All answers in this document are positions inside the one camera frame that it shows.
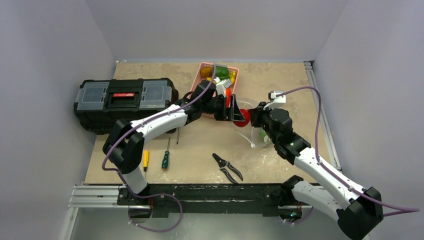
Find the red apple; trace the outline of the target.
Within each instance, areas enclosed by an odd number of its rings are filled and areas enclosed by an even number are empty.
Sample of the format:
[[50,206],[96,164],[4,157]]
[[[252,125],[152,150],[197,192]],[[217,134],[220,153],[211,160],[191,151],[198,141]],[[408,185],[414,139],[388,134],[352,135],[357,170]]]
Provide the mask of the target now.
[[242,120],[233,121],[233,124],[236,127],[238,127],[238,128],[244,128],[244,127],[246,127],[247,125],[250,124],[250,119],[251,118],[250,118],[249,112],[246,109],[241,108],[240,109],[240,112],[241,112],[241,115],[243,116],[243,119]]

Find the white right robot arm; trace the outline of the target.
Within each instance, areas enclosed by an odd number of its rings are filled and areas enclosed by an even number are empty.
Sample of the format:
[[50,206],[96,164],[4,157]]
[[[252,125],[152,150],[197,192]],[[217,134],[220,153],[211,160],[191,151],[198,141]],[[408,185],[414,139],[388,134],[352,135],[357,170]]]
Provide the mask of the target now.
[[287,110],[271,109],[261,102],[248,114],[251,125],[265,131],[282,159],[306,172],[323,188],[299,180],[281,189],[284,202],[297,200],[311,205],[334,219],[351,240],[362,240],[384,219],[383,208],[377,203],[382,200],[381,193],[374,187],[364,188],[322,160],[316,149],[294,131]]

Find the green striped watermelon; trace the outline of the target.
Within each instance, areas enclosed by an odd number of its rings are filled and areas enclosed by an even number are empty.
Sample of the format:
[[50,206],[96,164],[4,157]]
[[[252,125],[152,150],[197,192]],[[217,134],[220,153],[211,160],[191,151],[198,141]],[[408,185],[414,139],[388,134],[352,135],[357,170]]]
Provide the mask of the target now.
[[267,144],[270,141],[270,138],[268,137],[267,133],[262,128],[259,130],[259,137],[260,137],[260,140],[265,144]]

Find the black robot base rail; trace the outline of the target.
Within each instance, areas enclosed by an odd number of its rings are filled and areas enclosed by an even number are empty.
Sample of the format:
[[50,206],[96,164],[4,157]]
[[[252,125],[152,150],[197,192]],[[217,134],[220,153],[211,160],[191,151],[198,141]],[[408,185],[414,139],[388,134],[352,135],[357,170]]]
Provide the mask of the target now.
[[166,218],[180,211],[289,218],[291,213],[286,206],[298,204],[292,190],[301,181],[302,177],[293,175],[283,183],[151,183],[139,195],[130,193],[126,187],[119,188],[117,204],[147,207],[153,218]]

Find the clear dotted zip top bag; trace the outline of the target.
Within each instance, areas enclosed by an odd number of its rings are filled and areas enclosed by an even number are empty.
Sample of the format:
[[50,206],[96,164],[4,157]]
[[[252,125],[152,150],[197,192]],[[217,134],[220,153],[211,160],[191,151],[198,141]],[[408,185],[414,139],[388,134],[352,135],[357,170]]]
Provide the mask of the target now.
[[[253,99],[249,98],[237,98],[237,105],[240,109],[253,109],[256,108],[259,103]],[[266,145],[271,143],[271,140],[268,143],[263,143],[260,139],[260,127],[253,127],[251,124],[248,124],[245,127],[237,127],[233,125],[234,130],[243,137],[251,148],[264,148]]]

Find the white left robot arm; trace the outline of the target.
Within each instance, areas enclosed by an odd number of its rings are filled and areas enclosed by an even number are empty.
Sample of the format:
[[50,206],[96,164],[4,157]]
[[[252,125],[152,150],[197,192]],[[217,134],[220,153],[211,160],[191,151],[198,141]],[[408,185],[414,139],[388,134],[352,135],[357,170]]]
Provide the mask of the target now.
[[244,123],[247,119],[237,105],[235,94],[203,80],[168,108],[143,119],[115,122],[105,144],[105,160],[111,161],[138,205],[149,199],[148,183],[140,169],[144,145],[154,138],[198,120],[205,113],[217,121]]

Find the green bell pepper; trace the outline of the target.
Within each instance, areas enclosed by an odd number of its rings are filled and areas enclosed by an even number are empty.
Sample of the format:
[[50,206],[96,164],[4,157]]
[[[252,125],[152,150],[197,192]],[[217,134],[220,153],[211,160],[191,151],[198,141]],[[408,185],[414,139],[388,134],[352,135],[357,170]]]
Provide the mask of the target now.
[[229,79],[230,72],[229,69],[225,66],[216,65],[215,66],[215,76],[221,80]]

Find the pink perforated plastic basket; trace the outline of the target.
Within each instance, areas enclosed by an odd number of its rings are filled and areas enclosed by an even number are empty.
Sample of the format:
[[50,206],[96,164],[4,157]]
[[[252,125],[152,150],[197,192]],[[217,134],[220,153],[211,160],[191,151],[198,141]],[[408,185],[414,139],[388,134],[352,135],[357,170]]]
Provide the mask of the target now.
[[185,96],[187,104],[190,104],[187,108],[184,109],[184,112],[187,114],[188,121],[194,121],[199,119],[205,113],[205,104],[212,98],[216,96],[216,86],[213,83],[216,73],[216,65],[212,65],[213,74],[211,77],[201,78],[200,82],[193,87],[188,95]]

